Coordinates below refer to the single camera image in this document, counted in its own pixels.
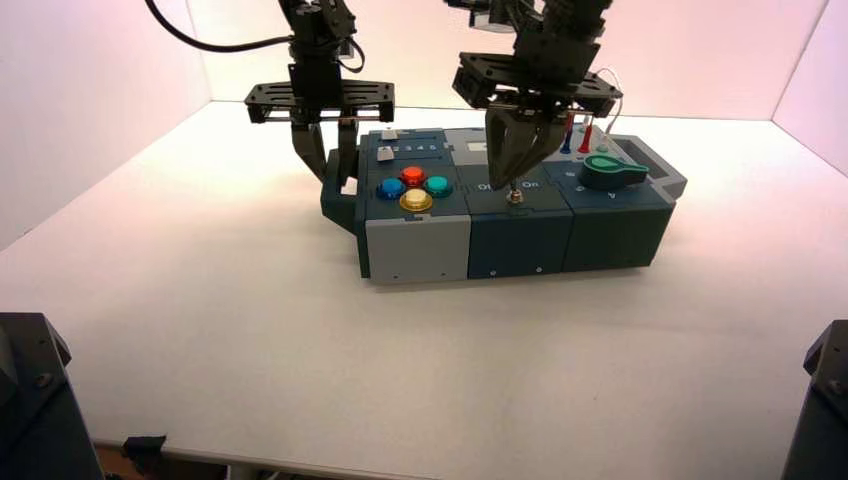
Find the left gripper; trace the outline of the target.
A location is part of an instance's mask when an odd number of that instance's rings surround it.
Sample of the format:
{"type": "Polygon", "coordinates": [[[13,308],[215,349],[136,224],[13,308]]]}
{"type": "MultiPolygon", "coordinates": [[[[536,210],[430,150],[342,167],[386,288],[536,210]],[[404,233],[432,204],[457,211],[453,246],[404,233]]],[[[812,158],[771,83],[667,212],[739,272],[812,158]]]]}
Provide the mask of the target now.
{"type": "MultiPolygon", "coordinates": [[[[291,64],[285,82],[260,83],[244,103],[253,123],[293,122],[297,155],[317,179],[326,178],[327,155],[320,122],[339,119],[392,122],[392,83],[344,79],[338,64],[291,64]]],[[[338,177],[358,178],[358,121],[338,121],[338,177]]]]}

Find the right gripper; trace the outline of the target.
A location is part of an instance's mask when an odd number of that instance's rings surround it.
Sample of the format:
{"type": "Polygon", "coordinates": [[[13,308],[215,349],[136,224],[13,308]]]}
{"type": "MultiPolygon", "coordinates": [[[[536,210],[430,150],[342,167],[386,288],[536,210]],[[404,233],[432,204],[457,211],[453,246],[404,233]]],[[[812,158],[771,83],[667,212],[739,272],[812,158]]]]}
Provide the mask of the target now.
{"type": "MultiPolygon", "coordinates": [[[[476,109],[551,110],[562,117],[571,103],[596,117],[607,116],[623,98],[619,87],[592,72],[603,26],[558,33],[541,26],[516,33],[513,52],[462,52],[452,87],[476,109]]],[[[565,123],[530,124],[515,111],[486,112],[489,184],[503,189],[555,153],[564,141],[565,123]]]]}

